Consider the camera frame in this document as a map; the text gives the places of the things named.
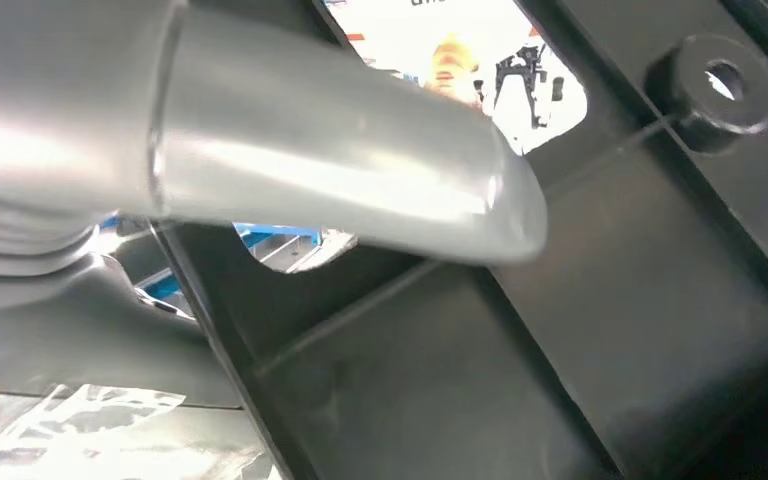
mounting hole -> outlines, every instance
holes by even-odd
[[[734,66],[726,62],[713,62],[705,72],[711,88],[727,99],[739,102],[743,100],[743,77]]]

black plastic frame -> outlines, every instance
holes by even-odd
[[[347,46],[308,0],[208,3]],[[601,472],[674,477],[768,388],[768,128],[714,154],[694,151],[676,128],[685,112],[651,79],[695,34],[725,36],[765,58],[768,15],[748,21],[746,12],[765,7],[728,0],[745,31],[714,0],[521,3],[584,84],[588,115],[528,155],[549,200],[547,252],[530,265],[471,270],[476,288],[522,322],[516,335],[540,350],[523,361],[556,379],[557,391],[543,389],[554,391],[580,433],[571,442],[586,444]],[[358,247],[285,276],[252,259],[230,226],[157,233],[282,470],[320,478],[259,369],[297,355],[300,339],[327,335],[323,325],[410,277],[422,259]],[[594,365],[604,376],[597,382]],[[628,398],[645,414],[629,410]]]

clear plastic film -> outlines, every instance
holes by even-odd
[[[97,385],[58,385],[44,397],[0,393],[0,480],[275,478],[255,435],[214,439],[216,420],[205,409],[178,408],[183,401]],[[228,414],[253,432],[242,412]]]

blue metal rack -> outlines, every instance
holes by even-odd
[[[106,219],[99,224],[101,230],[115,230],[119,225],[119,218],[116,216]],[[253,249],[275,235],[285,235],[290,237],[309,238],[314,246],[322,244],[322,233],[319,230],[298,227],[286,227],[280,225],[261,225],[252,223],[235,223],[234,228],[240,235],[240,239],[248,249]],[[143,290],[153,298],[164,300],[180,291],[178,280],[167,269],[158,272],[151,280],[142,285]]]

gray plastic cover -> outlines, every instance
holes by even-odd
[[[493,263],[547,224],[489,119],[344,52],[173,0],[0,0],[0,255],[42,256],[0,274],[117,209]]]

